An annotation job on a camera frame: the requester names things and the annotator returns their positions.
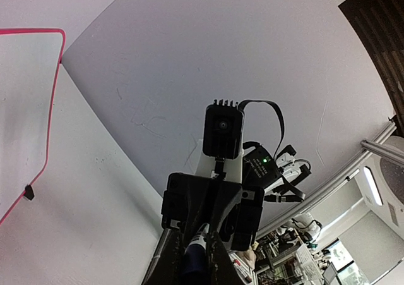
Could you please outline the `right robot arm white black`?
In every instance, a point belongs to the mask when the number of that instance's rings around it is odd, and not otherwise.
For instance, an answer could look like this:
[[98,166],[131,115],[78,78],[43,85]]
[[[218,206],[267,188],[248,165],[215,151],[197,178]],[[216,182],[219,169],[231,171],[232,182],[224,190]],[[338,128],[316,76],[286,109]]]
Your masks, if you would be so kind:
[[207,223],[227,250],[245,251],[256,239],[264,202],[304,201],[297,185],[311,174],[311,165],[294,157],[293,146],[276,158],[258,142],[243,148],[248,153],[235,160],[235,180],[225,172],[231,161],[212,157],[203,158],[202,173],[172,173],[163,194],[162,227],[180,232],[188,244]]

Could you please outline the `whiteboard marker white blue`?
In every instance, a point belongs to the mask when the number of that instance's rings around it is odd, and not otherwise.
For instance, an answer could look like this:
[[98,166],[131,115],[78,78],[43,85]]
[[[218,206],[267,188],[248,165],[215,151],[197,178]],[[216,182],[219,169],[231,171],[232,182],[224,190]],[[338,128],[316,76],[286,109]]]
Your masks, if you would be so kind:
[[206,241],[210,225],[204,223],[185,249],[179,273],[180,284],[210,284]]

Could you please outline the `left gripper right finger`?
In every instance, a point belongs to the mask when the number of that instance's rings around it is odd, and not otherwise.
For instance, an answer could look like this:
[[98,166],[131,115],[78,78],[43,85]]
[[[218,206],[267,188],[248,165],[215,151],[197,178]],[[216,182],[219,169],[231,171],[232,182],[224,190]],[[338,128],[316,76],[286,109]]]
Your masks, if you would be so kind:
[[242,186],[238,183],[213,183],[205,200],[205,217],[209,223],[206,244],[210,284],[242,284],[220,238],[224,219],[241,200]]

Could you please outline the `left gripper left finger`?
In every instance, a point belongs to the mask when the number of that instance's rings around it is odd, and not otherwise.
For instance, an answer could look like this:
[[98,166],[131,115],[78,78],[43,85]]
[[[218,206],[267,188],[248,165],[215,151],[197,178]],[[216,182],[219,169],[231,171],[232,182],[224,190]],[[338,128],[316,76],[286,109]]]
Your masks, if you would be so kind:
[[162,227],[143,284],[180,284],[182,256],[203,221],[208,184],[169,185],[163,196]]

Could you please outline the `pink framed whiteboard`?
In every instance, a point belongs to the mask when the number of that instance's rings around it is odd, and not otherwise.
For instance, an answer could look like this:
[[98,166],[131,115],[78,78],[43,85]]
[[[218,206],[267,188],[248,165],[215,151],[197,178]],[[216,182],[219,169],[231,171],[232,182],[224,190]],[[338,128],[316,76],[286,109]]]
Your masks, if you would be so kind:
[[49,160],[57,76],[66,43],[60,28],[1,30],[1,220]]

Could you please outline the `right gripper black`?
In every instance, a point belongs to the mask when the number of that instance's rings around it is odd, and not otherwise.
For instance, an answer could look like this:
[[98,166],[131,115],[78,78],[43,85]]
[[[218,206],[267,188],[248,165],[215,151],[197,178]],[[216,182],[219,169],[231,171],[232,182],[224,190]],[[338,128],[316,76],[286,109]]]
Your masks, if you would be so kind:
[[189,243],[207,223],[227,250],[246,251],[256,238],[263,200],[258,186],[172,173],[163,194],[162,227],[180,232]]

